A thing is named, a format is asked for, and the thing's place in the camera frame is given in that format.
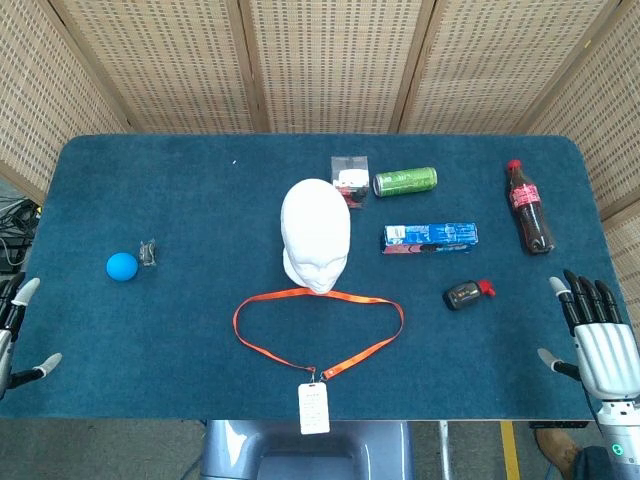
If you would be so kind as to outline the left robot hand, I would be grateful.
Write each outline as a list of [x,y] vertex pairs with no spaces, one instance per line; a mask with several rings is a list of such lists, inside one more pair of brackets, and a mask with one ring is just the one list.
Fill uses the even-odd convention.
[[7,390],[16,389],[46,377],[63,359],[63,355],[57,352],[40,365],[12,372],[15,345],[26,308],[40,285],[39,278],[33,278],[27,282],[24,282],[24,279],[25,273],[19,272],[10,280],[1,282],[1,398],[4,398]]

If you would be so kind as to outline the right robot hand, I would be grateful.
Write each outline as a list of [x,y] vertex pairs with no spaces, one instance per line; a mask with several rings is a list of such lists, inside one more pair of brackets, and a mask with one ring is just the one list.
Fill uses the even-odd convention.
[[562,307],[577,363],[567,363],[539,348],[542,362],[552,371],[580,382],[599,400],[638,398],[639,351],[611,289],[600,280],[592,282],[569,270],[562,279],[550,277],[549,284]]

